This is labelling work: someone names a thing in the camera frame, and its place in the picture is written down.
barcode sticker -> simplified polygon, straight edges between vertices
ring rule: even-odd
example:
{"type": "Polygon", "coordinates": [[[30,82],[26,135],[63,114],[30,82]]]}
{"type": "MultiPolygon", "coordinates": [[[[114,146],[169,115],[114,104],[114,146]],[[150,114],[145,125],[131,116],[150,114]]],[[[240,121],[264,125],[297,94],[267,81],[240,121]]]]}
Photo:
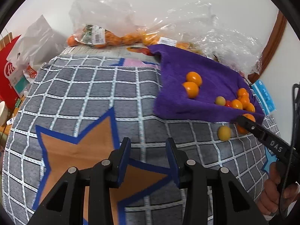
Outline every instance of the barcode sticker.
{"type": "Polygon", "coordinates": [[[101,45],[105,44],[105,29],[99,26],[92,27],[92,44],[101,45]]]}
{"type": "Polygon", "coordinates": [[[166,37],[160,37],[157,44],[165,44],[165,45],[168,45],[168,46],[176,46],[177,40],[171,40],[171,39],[166,38],[166,37]]]}

gray checkered blanket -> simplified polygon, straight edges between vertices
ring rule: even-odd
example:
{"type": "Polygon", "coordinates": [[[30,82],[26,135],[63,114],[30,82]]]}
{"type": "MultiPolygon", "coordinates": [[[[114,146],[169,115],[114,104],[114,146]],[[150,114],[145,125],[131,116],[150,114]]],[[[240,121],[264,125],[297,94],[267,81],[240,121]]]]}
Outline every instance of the gray checkered blanket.
{"type": "MultiPolygon", "coordinates": [[[[35,125],[71,136],[114,106],[119,139],[132,141],[131,157],[169,167],[165,141],[172,137],[188,157],[204,167],[227,167],[255,200],[267,175],[261,171],[264,146],[252,134],[240,136],[233,124],[164,120],[153,114],[162,87],[160,71],[147,67],[109,66],[117,58],[61,56],[44,65],[31,86],[11,129],[4,154],[3,205],[16,224],[27,224],[45,168],[35,125]],[[222,142],[217,129],[228,125],[232,137],[222,142]]],[[[279,134],[273,118],[264,127],[279,134]]],[[[186,193],[173,182],[126,208],[126,223],[182,224],[186,193]]],[[[208,187],[208,224],[212,193],[208,187]]]]}

red shopping bag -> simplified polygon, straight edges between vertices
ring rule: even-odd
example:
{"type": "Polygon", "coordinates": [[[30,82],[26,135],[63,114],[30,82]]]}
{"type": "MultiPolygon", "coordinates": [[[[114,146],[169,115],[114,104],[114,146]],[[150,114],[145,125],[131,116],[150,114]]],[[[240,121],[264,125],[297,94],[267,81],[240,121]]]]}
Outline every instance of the red shopping bag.
{"type": "Polygon", "coordinates": [[[12,76],[17,72],[12,63],[8,62],[6,58],[19,37],[14,38],[0,51],[0,98],[2,101],[5,101],[7,107],[11,110],[14,109],[19,95],[11,85],[9,79],[13,81],[15,78],[12,78],[12,76]]]}

bag of oranges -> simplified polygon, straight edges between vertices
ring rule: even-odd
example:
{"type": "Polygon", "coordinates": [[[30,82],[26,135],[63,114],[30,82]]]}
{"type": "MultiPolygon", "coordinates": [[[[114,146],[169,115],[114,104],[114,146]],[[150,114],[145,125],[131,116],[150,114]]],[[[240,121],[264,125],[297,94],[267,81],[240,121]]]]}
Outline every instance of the bag of oranges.
{"type": "Polygon", "coordinates": [[[195,41],[213,27],[214,15],[209,3],[196,2],[170,9],[165,18],[156,23],[157,20],[154,25],[141,30],[145,46],[166,44],[202,55],[195,41]]]}
{"type": "Polygon", "coordinates": [[[132,32],[122,37],[118,37],[112,32],[96,25],[86,25],[82,31],[71,35],[68,40],[68,46],[90,45],[96,48],[106,46],[132,45],[141,42],[139,32],[132,32]]]}
{"type": "Polygon", "coordinates": [[[126,0],[75,0],[69,12],[74,33],[67,44],[104,48],[140,42],[133,14],[126,0]]]}

human hand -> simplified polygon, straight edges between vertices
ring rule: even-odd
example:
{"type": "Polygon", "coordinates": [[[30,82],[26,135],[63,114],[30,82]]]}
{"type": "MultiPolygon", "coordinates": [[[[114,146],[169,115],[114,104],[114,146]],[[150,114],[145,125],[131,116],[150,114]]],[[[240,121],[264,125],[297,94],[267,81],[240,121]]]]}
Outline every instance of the human hand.
{"type": "MultiPolygon", "coordinates": [[[[280,184],[281,178],[279,172],[276,170],[276,163],[270,165],[269,178],[264,183],[264,190],[262,191],[257,206],[262,214],[270,215],[278,210],[280,194],[277,191],[277,185],[280,184]]],[[[300,186],[297,183],[289,185],[283,193],[286,199],[283,204],[283,209],[299,198],[300,186]]]]}

